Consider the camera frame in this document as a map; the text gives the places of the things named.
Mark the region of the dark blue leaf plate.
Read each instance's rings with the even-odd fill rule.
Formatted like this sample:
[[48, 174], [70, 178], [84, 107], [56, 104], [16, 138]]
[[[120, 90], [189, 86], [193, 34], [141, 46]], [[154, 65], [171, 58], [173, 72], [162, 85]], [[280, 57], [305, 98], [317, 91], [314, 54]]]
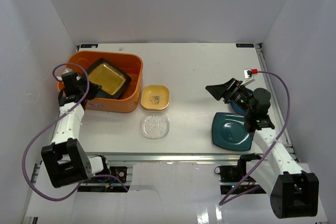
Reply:
[[241, 92], [239, 89], [233, 89], [230, 91], [230, 107], [231, 109], [242, 116], [246, 116], [250, 109], [250, 100], [253, 94], [251, 89], [246, 89], [246, 92]]

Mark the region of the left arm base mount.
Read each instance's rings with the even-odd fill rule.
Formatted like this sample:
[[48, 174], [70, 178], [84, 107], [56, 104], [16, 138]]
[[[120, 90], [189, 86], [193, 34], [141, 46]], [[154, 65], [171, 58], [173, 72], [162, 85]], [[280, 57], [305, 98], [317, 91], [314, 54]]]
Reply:
[[93, 176], [84, 181], [78, 188], [79, 192], [88, 193], [127, 193], [130, 186], [127, 182], [126, 166], [110, 166], [103, 155], [89, 158]]

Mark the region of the teal square large plate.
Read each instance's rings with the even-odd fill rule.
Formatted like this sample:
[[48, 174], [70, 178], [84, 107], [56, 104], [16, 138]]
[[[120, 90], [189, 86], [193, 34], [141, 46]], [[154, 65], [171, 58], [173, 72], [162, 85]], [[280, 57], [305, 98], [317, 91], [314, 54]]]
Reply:
[[215, 146], [234, 152], [250, 151], [252, 138], [244, 127], [241, 115], [217, 112], [212, 122], [212, 142]]

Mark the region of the amber black-rimmed square plate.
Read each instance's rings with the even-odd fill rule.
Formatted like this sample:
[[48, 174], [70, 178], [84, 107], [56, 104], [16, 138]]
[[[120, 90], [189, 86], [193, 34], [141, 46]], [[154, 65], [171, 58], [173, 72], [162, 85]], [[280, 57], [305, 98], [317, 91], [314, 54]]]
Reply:
[[90, 82], [100, 85], [98, 98], [119, 99], [131, 83], [131, 77], [122, 69], [100, 58], [86, 70]]

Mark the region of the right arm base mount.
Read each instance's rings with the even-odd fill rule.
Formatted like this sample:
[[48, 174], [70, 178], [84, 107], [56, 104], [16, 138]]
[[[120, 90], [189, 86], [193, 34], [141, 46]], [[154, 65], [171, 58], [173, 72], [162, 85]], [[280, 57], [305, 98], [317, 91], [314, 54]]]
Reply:
[[220, 182], [237, 183], [246, 175], [246, 164], [261, 159], [257, 154], [241, 155], [236, 165], [222, 165], [214, 169], [214, 173], [220, 176]]

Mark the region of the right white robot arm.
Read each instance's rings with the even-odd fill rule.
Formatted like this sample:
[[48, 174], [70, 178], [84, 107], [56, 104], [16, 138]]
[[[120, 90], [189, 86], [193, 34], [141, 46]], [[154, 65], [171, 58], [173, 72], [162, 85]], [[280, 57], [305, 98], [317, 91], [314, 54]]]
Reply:
[[205, 88], [217, 101], [236, 103], [246, 112], [244, 127], [262, 150], [262, 157], [241, 157], [238, 177], [252, 178], [270, 198], [274, 215], [279, 219], [314, 217], [318, 213], [319, 180], [306, 172], [282, 143], [276, 139], [275, 126], [268, 110], [271, 94], [264, 88], [249, 93], [242, 81], [234, 78], [226, 83]]

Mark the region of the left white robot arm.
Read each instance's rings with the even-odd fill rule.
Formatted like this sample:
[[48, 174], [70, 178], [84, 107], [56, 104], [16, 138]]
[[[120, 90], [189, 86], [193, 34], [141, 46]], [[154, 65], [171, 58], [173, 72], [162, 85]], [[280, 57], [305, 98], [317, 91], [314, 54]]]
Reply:
[[95, 98], [101, 87], [75, 71], [64, 73], [61, 79], [64, 87], [59, 92], [58, 103], [62, 119], [56, 124], [51, 143], [41, 149], [51, 184], [59, 188], [92, 176], [104, 182], [111, 175], [107, 159], [103, 155], [89, 158], [79, 143], [87, 101]]

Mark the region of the black floral square plate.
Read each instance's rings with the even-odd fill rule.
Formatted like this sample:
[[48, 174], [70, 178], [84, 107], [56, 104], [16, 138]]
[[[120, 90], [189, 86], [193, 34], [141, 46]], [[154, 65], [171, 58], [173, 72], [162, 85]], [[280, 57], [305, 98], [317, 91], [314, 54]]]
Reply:
[[124, 92], [119, 96], [117, 97], [118, 100], [123, 100], [123, 99], [126, 99], [128, 98], [133, 92], [131, 91], [130, 88], [127, 88], [124, 90]]

